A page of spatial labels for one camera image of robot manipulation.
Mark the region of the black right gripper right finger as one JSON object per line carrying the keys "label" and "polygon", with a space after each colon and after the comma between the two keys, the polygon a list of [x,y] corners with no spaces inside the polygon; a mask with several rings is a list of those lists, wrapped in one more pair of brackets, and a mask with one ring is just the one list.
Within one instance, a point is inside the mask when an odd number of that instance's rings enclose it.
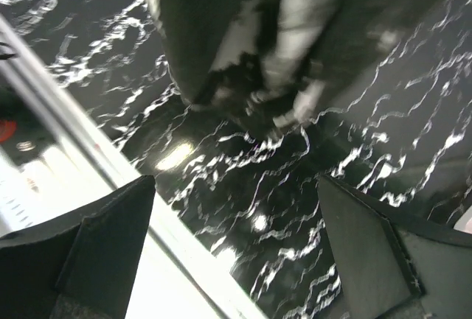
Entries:
{"label": "black right gripper right finger", "polygon": [[323,175],[318,198],[351,318],[470,318],[471,235]]}

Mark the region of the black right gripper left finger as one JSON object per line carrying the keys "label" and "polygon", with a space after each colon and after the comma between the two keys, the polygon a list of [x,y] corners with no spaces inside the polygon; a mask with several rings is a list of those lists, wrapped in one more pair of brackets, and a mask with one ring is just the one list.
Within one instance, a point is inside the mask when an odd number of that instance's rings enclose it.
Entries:
{"label": "black right gripper left finger", "polygon": [[153,208],[141,176],[1,238],[2,318],[124,318]]}

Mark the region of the black white patterned trousers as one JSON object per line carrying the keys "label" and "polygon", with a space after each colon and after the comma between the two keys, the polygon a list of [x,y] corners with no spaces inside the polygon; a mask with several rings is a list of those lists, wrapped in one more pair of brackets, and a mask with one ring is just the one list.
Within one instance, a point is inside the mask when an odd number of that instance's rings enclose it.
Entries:
{"label": "black white patterned trousers", "polygon": [[442,0],[145,0],[184,104],[257,139],[306,125]]}

